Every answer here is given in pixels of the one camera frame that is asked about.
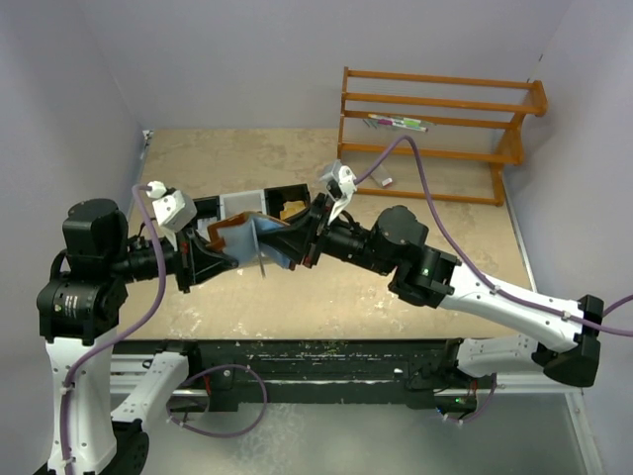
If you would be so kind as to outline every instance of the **marker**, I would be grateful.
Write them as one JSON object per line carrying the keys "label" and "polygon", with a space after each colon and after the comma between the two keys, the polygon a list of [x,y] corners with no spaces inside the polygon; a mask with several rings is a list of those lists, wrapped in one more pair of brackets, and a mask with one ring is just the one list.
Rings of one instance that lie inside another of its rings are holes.
{"label": "marker", "polygon": [[399,127],[401,129],[408,129],[410,131],[427,132],[428,128],[423,127],[422,124],[428,124],[429,122],[419,121],[417,119],[409,119],[407,117],[396,118],[379,116],[377,114],[370,114],[369,117],[376,121],[377,124],[382,126]]}

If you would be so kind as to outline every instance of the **beige tabletop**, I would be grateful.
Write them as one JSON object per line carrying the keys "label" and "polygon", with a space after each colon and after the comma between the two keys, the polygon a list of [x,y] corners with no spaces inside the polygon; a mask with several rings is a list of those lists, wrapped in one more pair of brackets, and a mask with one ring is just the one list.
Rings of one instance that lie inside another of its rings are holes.
{"label": "beige tabletop", "polygon": [[[164,181],[194,198],[308,183],[336,152],[335,130],[165,130],[155,133],[142,182]],[[373,156],[345,155],[358,175]],[[425,160],[433,192],[490,195],[490,175],[478,163]],[[420,189],[409,156],[387,161],[399,186]],[[371,228],[380,212],[404,204],[429,228],[427,244],[450,249],[421,200],[355,195],[348,211]],[[482,270],[529,286],[506,207],[437,202],[446,228]],[[140,223],[134,210],[131,230]],[[323,256],[318,266],[294,272],[267,265],[226,272],[190,294],[168,279],[162,306],[132,338],[444,338],[514,333],[475,316],[413,307],[387,290],[389,277]],[[122,328],[151,304],[156,281],[129,286]]]}

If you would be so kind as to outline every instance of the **white wall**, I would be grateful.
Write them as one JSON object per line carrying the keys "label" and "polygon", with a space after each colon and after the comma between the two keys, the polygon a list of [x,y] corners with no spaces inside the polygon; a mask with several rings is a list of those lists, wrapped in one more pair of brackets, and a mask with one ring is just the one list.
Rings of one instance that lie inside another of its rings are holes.
{"label": "white wall", "polygon": [[0,471],[47,458],[50,370],[36,297],[63,247],[67,209],[107,196],[124,209],[140,127],[73,0],[0,5]]}
{"label": "white wall", "polygon": [[[526,123],[525,164],[507,173],[539,290],[607,303],[633,292],[633,3],[577,0],[536,77],[550,110]],[[605,323],[633,328],[630,306]],[[602,334],[589,419],[608,473],[631,473],[633,341]]]}
{"label": "white wall", "polygon": [[334,128],[345,65],[524,81],[571,3],[79,1],[146,128]]}

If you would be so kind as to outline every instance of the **cable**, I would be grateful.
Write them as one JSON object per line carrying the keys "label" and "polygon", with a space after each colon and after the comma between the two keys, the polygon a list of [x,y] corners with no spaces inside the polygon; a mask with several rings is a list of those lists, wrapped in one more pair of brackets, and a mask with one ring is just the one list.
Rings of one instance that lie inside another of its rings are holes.
{"label": "cable", "polygon": [[156,263],[158,265],[158,290],[156,291],[156,297],[154,298],[151,307],[147,311],[147,313],[134,325],[129,327],[127,330],[119,333],[116,337],[114,337],[110,341],[106,341],[98,346],[95,346],[90,351],[81,356],[75,363],[70,366],[68,369],[68,373],[66,373],[66,377],[63,380],[62,387],[65,388],[66,392],[61,396],[61,406],[59,408],[59,444],[61,445],[61,457],[67,463],[64,467],[65,475],[73,475],[74,469],[72,463],[74,459],[70,454],[70,447],[68,441],[68,433],[69,433],[69,412],[70,412],[70,401],[72,399],[72,390],[74,389],[75,383],[75,375],[77,370],[83,365],[86,361],[88,361],[93,356],[99,354],[100,352],[110,348],[115,345],[119,341],[127,338],[132,333],[136,332],[140,327],[145,325],[149,319],[153,317],[153,315],[160,307],[160,303],[165,295],[165,285],[167,282],[167,270],[165,268],[165,256],[162,252],[162,246],[160,245],[160,239],[158,234],[156,233],[156,229],[153,226],[151,221],[151,217],[149,216],[149,212],[147,208],[142,202],[140,198],[140,191],[149,191],[151,190],[150,186],[147,185],[135,185],[132,187],[132,195],[134,196],[136,205],[140,210],[140,214],[142,216],[142,220],[147,226],[149,230],[149,235],[151,237],[151,245],[154,249],[154,255],[156,256]]}
{"label": "cable", "polygon": [[210,432],[208,430],[202,430],[201,428],[192,427],[192,426],[189,426],[188,424],[185,424],[184,421],[174,417],[171,410],[167,408],[167,416],[169,417],[169,420],[173,422],[174,424],[180,426],[181,428],[185,428],[186,430],[190,430],[191,432],[195,432],[195,433],[198,433],[199,435],[205,435],[207,437],[215,437],[215,438],[239,437],[241,435],[244,435],[252,431],[254,428],[256,428],[257,425],[264,418],[264,414],[266,414],[266,408],[268,407],[268,393],[266,392],[266,385],[264,384],[264,381],[261,379],[261,377],[257,373],[255,373],[252,369],[250,369],[250,367],[242,366],[241,364],[222,364],[220,366],[214,366],[213,368],[205,369],[204,371],[201,371],[200,373],[192,376],[187,381],[183,382],[182,385],[188,386],[191,383],[193,383],[195,380],[197,380],[198,378],[201,378],[211,373],[215,373],[218,371],[225,371],[228,369],[243,369],[244,371],[249,373],[253,378],[255,378],[255,380],[257,380],[257,382],[259,383],[259,387],[261,388],[261,394],[263,397],[263,404],[261,407],[261,411],[259,412],[259,416],[257,416],[257,419],[255,419],[254,423],[236,432]]}
{"label": "cable", "polygon": [[613,312],[614,310],[619,309],[620,307],[622,307],[624,304],[628,304],[629,302],[631,302],[633,300],[633,294],[631,295],[627,295],[626,297],[613,302],[611,305],[609,305],[604,312],[602,313],[603,317],[606,317],[607,315],[609,315],[611,312]]}
{"label": "cable", "polygon": [[[513,302],[513,303],[515,303],[517,305],[521,305],[523,307],[527,307],[527,308],[530,308],[530,309],[533,309],[533,310],[538,310],[540,312],[546,312],[546,313],[554,315],[556,317],[564,318],[566,315],[565,315],[565,313],[563,311],[552,309],[552,308],[547,307],[545,305],[536,304],[534,302],[529,302],[527,300],[524,300],[524,299],[521,299],[519,297],[516,297],[516,296],[504,291],[503,289],[499,289],[498,287],[496,287],[495,284],[493,284],[493,282],[491,282],[490,279],[486,276],[486,274],[484,274],[484,272],[479,270],[479,268],[475,265],[475,263],[471,260],[471,258],[466,254],[466,252],[464,252],[464,250],[459,246],[459,244],[455,241],[455,239],[453,239],[451,237],[451,235],[448,233],[448,231],[444,227],[444,224],[442,223],[442,220],[439,218],[439,214],[437,213],[437,209],[435,208],[435,204],[433,203],[433,199],[431,198],[431,192],[430,192],[430,190],[428,188],[428,182],[426,180],[426,175],[424,173],[424,167],[422,165],[422,158],[421,158],[421,156],[419,154],[419,150],[417,149],[417,145],[415,144],[415,141],[410,136],[400,136],[397,139],[395,139],[392,142],[391,145],[389,145],[387,148],[385,148],[385,150],[380,154],[380,156],[376,159],[376,161],[363,174],[361,174],[358,178],[356,178],[356,180],[354,180],[354,184],[357,185],[360,182],[362,182],[363,180],[365,180],[368,176],[370,176],[374,172],[374,170],[376,168],[378,168],[383,161],[385,161],[385,158],[387,158],[387,156],[389,156],[389,154],[394,150],[394,148],[396,148],[398,143],[400,143],[402,141],[407,141],[408,144],[410,145],[411,149],[413,150],[413,155],[415,157],[415,163],[417,164],[417,171],[419,172],[419,179],[420,179],[420,181],[422,183],[422,188],[424,189],[424,198],[426,199],[426,203],[428,204],[428,208],[429,208],[429,210],[431,212],[431,215],[433,216],[433,220],[435,221],[435,224],[437,225],[437,228],[439,228],[439,230],[442,233],[442,235],[444,236],[444,238],[448,241],[449,244],[451,244],[451,247],[453,247],[453,249],[455,249],[455,252],[457,252],[457,254],[460,256],[462,261],[471,269],[471,271],[482,282],[484,282],[484,284],[489,289],[497,292],[499,295],[501,295],[502,297],[505,297],[505,299],[509,300],[510,302]],[[607,309],[607,310],[610,312],[610,311],[614,310],[615,308],[619,307],[620,305],[623,305],[624,303],[625,302],[618,301],[618,302],[616,302],[614,304],[614,305],[617,304],[616,307],[614,307],[613,309],[611,309],[609,307],[609,309]],[[614,329],[612,327],[606,327],[604,325],[595,324],[594,322],[591,322],[589,320],[585,320],[585,319],[580,318],[580,317],[571,316],[570,320],[572,322],[575,322],[575,323],[580,324],[580,325],[584,325],[586,327],[590,327],[590,328],[598,330],[600,332],[611,333],[611,334],[618,334],[620,336],[633,337],[633,331],[630,331],[630,330],[621,330],[621,329]]]}
{"label": "cable", "polygon": [[486,408],[490,405],[491,400],[493,399],[493,396],[495,395],[495,390],[496,389],[497,389],[497,374],[493,373],[493,385],[491,386],[491,392],[488,393],[488,396],[486,396],[486,399],[481,404],[481,406],[479,408],[477,408],[476,411],[474,411],[468,417],[465,417],[466,415],[464,415],[464,416],[462,416],[459,419],[451,418],[451,417],[449,417],[446,414],[444,416],[442,416],[442,418],[444,419],[444,421],[450,421],[451,423],[455,423],[455,424],[458,424],[458,425],[471,423],[471,422],[477,420],[484,413]]}

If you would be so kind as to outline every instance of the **wooden shelf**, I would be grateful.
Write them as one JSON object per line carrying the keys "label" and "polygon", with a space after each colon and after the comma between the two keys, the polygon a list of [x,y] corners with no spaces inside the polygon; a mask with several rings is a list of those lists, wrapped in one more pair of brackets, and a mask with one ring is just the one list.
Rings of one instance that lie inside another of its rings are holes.
{"label": "wooden shelf", "polygon": [[[452,84],[456,86],[479,86],[490,88],[509,88],[524,90],[525,96],[520,104],[507,104],[497,102],[478,102],[464,101],[450,98],[430,98],[430,97],[414,97],[399,96],[390,94],[369,94],[364,92],[353,92],[348,90],[348,79],[350,77],[359,77],[367,79],[383,79],[394,81],[408,82],[425,82],[434,84]],[[394,104],[408,106],[438,107],[450,108],[470,111],[486,111],[486,112],[503,112],[511,113],[512,117],[509,121],[486,121],[470,118],[441,117],[415,115],[399,112],[369,112],[359,111],[356,109],[348,109],[348,103],[370,103],[370,104]],[[503,135],[495,152],[492,153],[473,153],[457,150],[423,148],[420,153],[425,156],[434,156],[440,158],[449,158],[455,160],[482,161],[486,162],[491,169],[491,179],[493,181],[493,198],[481,198],[472,196],[457,195],[432,195],[433,199],[443,201],[455,201],[466,203],[478,203],[500,206],[505,201],[505,193],[503,190],[503,182],[501,180],[503,167],[507,164],[518,165],[523,162],[524,152],[521,142],[521,127],[526,115],[543,116],[547,112],[547,97],[543,89],[541,81],[533,82],[515,82],[515,81],[498,81],[492,79],[476,79],[467,77],[449,77],[449,76],[431,76],[424,74],[402,74],[395,72],[381,71],[360,71],[345,67],[343,71],[343,87],[341,92],[340,107],[340,123],[338,131],[338,150],[339,158],[345,151],[361,151],[380,153],[385,149],[384,145],[376,145],[369,143],[346,142],[343,139],[343,130],[345,127],[345,119],[369,119],[370,114],[382,116],[406,116],[412,119],[420,119],[431,122],[435,125],[456,126],[456,127],[474,127],[482,129],[503,130]],[[412,155],[412,150],[408,147],[397,147],[394,149],[395,154]],[[386,189],[370,189],[359,188],[361,194],[395,196],[403,198],[424,198],[423,193],[386,190]]]}

